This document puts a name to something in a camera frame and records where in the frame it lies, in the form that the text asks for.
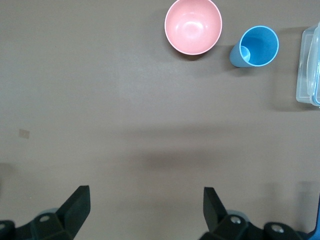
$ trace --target pink bowl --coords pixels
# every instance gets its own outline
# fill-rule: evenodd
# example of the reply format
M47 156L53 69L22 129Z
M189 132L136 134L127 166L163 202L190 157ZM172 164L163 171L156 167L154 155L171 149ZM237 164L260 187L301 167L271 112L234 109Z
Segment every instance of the pink bowl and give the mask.
M203 54L218 41L222 18L211 0L177 0L165 16L164 30L169 43L179 52Z

